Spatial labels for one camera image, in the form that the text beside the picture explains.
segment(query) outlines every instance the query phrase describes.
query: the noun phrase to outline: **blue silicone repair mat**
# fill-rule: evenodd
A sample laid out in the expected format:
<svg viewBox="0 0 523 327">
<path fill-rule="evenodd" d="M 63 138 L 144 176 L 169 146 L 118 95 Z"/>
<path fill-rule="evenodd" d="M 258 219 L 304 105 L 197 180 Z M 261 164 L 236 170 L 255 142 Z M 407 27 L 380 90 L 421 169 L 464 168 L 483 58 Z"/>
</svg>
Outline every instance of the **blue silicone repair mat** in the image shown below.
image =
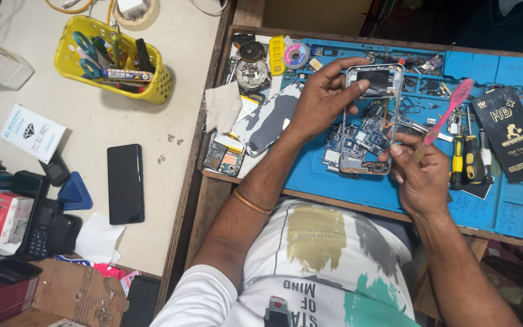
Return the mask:
<svg viewBox="0 0 523 327">
<path fill-rule="evenodd" d="M 388 56 L 400 56 L 401 58 L 433 58 L 435 55 L 439 55 L 444 61 L 443 66 L 439 69 L 439 76 L 418 73 L 405 73 L 404 76 L 415 81 L 415 83 L 409 83 L 412 86 L 405 86 L 408 91 L 403 90 L 402 112 L 410 119 L 422 124 L 427 122 L 427 118 L 439 118 L 438 115 L 443 115 L 449 105 L 449 95 L 438 96 L 435 94 L 428 95 L 426 91 L 419 92 L 430 81 L 445 83 L 449 90 L 453 91 L 461 79 L 473 78 L 476 84 L 471 95 L 474 97 L 482 95 L 490 87 L 512 85 L 518 91 L 523 105 L 523 58 L 520 57 L 453 51 L 430 52 L 309 38 L 303 39 L 302 42 L 310 48 L 314 46 L 313 50 L 319 50 L 318 53 L 321 55 L 316 55 L 314 58 L 322 64 L 328 64 L 336 58 L 366 57 L 367 51 L 376 52 L 380 55 L 386 53 Z M 381 63 L 383 62 L 380 58 L 376 60 L 376 64 Z M 294 79 L 305 81 L 307 76 L 312 74 L 312 71 L 308 71 L 308 67 L 306 65 L 303 69 L 287 72 L 287 75 L 284 76 L 284 85 L 291 83 Z M 370 100 L 355 101 L 359 111 L 366 108 L 369 103 Z M 467 100 L 464 103 L 464 108 L 470 103 L 471 101 Z M 470 106 L 470 111 L 472 114 L 474 113 L 472 106 Z M 462 124 L 465 122 L 467 122 L 467 118 L 462 119 Z M 353 116 L 350 123 L 360 124 L 359 115 Z M 472 122 L 472 132 L 478 135 L 478 131 L 477 123 Z M 405 213 L 397 195 L 398 184 L 392 181 L 390 175 L 362 174 L 359 180 L 354 180 L 326 170 L 326 165 L 322 163 L 321 158 L 329 132 L 325 131 L 302 149 L 288 176 L 285 187 L 351 203 Z M 449 135 L 447 124 L 444 125 L 441 132 Z M 451 158 L 453 143 L 436 140 L 434 144 Z M 367 160 L 376 160 L 373 154 L 368 153 L 368 156 Z M 492 175 L 495 177 L 495 183 L 485 200 L 463 191 L 450 190 L 453 202 L 449 204 L 449 210 L 453 219 L 456 224 L 461 226 L 523 238 L 523 182 L 519 184 L 509 183 L 493 156 Z"/>
</svg>

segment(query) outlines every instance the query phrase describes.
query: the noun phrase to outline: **man's arm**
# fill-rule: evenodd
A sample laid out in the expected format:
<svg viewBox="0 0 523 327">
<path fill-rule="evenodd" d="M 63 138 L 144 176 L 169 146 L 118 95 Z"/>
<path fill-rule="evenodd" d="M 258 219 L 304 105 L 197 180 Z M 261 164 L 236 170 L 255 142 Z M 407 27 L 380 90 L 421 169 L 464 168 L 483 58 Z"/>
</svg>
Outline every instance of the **man's arm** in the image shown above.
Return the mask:
<svg viewBox="0 0 523 327">
<path fill-rule="evenodd" d="M 413 217 L 431 268 L 440 312 L 449 326 L 520 326 L 510 306 L 491 284 L 447 209 L 449 159 L 432 145 L 421 165 L 411 154 L 422 138 L 397 133 L 402 145 L 390 148 L 400 184 L 399 197 Z M 386 161 L 388 151 L 379 160 Z"/>
<path fill-rule="evenodd" d="M 345 107 L 352 114 L 358 113 L 352 101 L 366 91 L 368 81 L 359 81 L 343 91 L 346 78 L 340 71 L 369 63 L 365 58 L 337 59 L 310 76 L 286 130 L 239 185 L 238 193 L 243 198 L 259 208 L 273 208 L 302 146 L 329 128 Z M 219 269 L 239 289 L 245 256 L 267 217 L 232 194 L 223 204 L 192 265 L 205 264 Z"/>
</svg>

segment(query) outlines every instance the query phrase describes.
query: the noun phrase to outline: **white t-shirt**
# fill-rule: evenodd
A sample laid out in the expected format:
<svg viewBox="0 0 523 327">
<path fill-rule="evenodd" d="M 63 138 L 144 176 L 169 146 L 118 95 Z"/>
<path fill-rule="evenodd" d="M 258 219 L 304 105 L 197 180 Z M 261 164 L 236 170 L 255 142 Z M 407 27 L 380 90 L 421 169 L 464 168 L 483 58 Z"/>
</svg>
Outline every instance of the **white t-shirt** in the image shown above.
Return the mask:
<svg viewBox="0 0 523 327">
<path fill-rule="evenodd" d="M 264 326 L 271 296 L 287 301 L 293 327 L 418 326 L 401 246 L 359 213 L 283 198 L 249 249 L 239 295 L 219 270 L 193 266 L 151 327 Z"/>
</svg>

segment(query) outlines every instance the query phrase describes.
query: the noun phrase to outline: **scissors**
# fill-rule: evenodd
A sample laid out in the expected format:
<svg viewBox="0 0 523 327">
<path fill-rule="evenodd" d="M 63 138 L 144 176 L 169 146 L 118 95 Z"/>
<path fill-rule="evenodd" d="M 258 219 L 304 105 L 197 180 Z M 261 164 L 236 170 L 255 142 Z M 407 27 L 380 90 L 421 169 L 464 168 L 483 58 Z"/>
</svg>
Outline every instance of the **scissors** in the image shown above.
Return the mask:
<svg viewBox="0 0 523 327">
<path fill-rule="evenodd" d="M 78 31 L 72 33 L 72 37 L 74 38 L 74 41 L 76 41 L 76 44 L 82 49 L 82 51 L 93 60 L 92 62 L 88 58 L 80 59 L 80 66 L 82 66 L 84 73 L 89 78 L 97 80 L 102 76 L 102 72 L 99 68 L 100 65 L 98 64 L 98 54 L 96 53 L 94 45 Z"/>
</svg>

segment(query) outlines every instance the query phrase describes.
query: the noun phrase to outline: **blue triangle phone stand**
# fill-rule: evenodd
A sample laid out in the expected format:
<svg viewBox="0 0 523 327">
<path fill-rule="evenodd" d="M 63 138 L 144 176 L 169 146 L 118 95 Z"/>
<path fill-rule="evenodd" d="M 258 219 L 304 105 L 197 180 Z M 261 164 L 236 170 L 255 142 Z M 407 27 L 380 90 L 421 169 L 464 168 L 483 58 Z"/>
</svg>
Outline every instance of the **blue triangle phone stand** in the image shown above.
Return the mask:
<svg viewBox="0 0 523 327">
<path fill-rule="evenodd" d="M 70 178 L 58 192 L 58 202 L 64 204 L 64 210 L 87 210 L 92 207 L 92 198 L 78 172 L 72 172 Z"/>
</svg>

